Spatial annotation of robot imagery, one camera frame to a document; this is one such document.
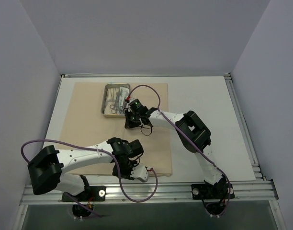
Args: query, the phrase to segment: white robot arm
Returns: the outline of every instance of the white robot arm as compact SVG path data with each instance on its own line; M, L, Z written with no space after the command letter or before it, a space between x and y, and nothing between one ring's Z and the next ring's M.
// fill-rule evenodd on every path
M175 128L163 117L164 115L182 132L184 132L201 149L208 159L215 162L211 149L210 130L202 120L193 111L185 114L174 114L169 112L158 111L156 108L148 109L143 106L138 99L130 98L127 100L127 106L124 110L126 122L125 128L134 128L143 125L150 127L165 127L175 130ZM209 161L207 161L195 148L178 133L184 147L195 154L204 173L204 180L215 185L223 177Z
M128 142L112 138L88 148L105 150L118 160L121 178L142 182L148 181L148 171L132 158L143 154L139 140ZM44 147L28 164L28 170L35 195L47 193L53 189L68 192L77 199L90 196L89 183L83 175L72 175L67 172L97 163L113 163L113 158L99 151L60 149L53 145ZM114 166L112 174L118 176Z

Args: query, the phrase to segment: white enclosure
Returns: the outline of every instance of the white enclosure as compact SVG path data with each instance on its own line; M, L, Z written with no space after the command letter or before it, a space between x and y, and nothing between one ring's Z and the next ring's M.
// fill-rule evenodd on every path
M162 73L228 72L240 129L247 123L262 168L255 159L255 175L272 190L262 199L277 198L273 179L280 206L270 202L271 209L282 210L293 230L293 0L0 0L0 229L12 229L18 209L22 224L26 206L18 205L29 179L20 145L46 136L61 74L160 82ZM27 148L28 158L40 148Z

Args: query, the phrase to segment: purple cable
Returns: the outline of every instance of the purple cable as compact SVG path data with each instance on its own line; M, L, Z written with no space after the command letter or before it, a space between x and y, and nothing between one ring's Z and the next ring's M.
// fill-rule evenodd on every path
M231 193L230 193L230 191L231 191L231 183L230 183L230 181L229 181L229 179L228 179L228 177L227 177L227 175L220 169L220 168L218 168L217 166L216 166L216 164L212 161L212 160L210 160L195 144L194 144L194 142L193 141L191 141L190 140L190 138L183 132L183 131L181 131L174 123L172 123L167 117L166 117L166 115L163 113L163 112L161 112L160 111L160 108L159 108L159 106L160 106L160 96L159 96L159 94L158 94L158 92L154 89L154 88L152 88L151 86L149 86L149 85L138 85L138 86L136 86L136 87L134 87L131 91L130 91L130 93L129 93L129 96L133 93L133 91L135 90L135 89L137 89L138 87L141 87L141 86L145 86L145 87L148 87L148 88L150 88L151 90L153 90L155 93L156 93L156 95L157 95L157 97L158 97L158 106L157 106L157 109L158 109L158 111L160 112L160 114L195 148L195 150L199 153L199 154L201 154L209 163L211 163L220 173L222 173L224 176L225 176L225 178L226 178L226 180L227 180L227 184L228 184L228 196L227 196L227 202L226 202L226 206L225 206L225 208L223 209L223 211L218 215L218 216L221 216L221 215L223 215L224 213L225 213L225 211L226 211L226 209L227 209L227 206L228 206L228 204L229 204L229 200L230 200L230 196L231 196Z
M26 158L26 156L25 156L25 154L24 154L24 151L23 151L23 150L24 150L24 147L25 147L26 145L29 145L29 144L31 144L31 143L35 143L35 142L52 142L52 143L57 143L57 144L61 144L61 145L66 145L66 146L69 146L69 147L72 147L72 148L75 148L75 149L79 149L79 150L99 151L99 152L103 152L103 153L108 154L109 156L112 157L113 161L115 162L115 164L116 164L116 166L117 166L117 171L118 171L118 178L119 178L120 188L121 188L121 190L122 190L124 196L125 196L127 199L129 199L130 201L132 201L132 202L135 202L135 203L142 203L142 202L145 202L145 201L151 199L152 196L155 194L155 192L156 192L156 190L157 190L157 187L158 187L158 178L157 178L157 174L156 174L156 172L154 171L154 169L151 168L151 171L153 172L153 174L154 174L154 176L155 176L155 180L156 180L154 191L151 193L151 195L150 195L149 197L147 197L147 198L145 198L145 199L143 199L143 200L134 200L134 199L130 198L130 197L126 194L126 192L125 192L125 190L124 190L124 188L123 188L123 185L122 185L120 165L119 165L117 159L116 159L116 158L115 158L110 152L105 151L105 150L103 150L103 149L94 149L94 148L88 148L88 147L81 147L81 146L77 146L77 145L72 145L72 144L69 144L69 143L66 143L66 142L63 142L63 141L60 141L60 140L36 139L36 140L30 140L30 141L25 142L25 143L21 146L21 155L22 155L22 157L25 159L25 161L26 161L27 163L29 163L30 161ZM80 206L83 207L84 209L88 210L88 211L91 212L92 214L94 214L94 215L96 215L96 216L101 216L101 217L102 217L102 215L100 215L100 214L94 212L93 210L91 210L91 209L85 207L85 206L84 206L83 204L81 204L77 199L75 199L74 197L72 197L69 193L65 193L65 195L70 196L69 198L70 198L71 200L73 200L73 201L76 202L78 205L80 205Z

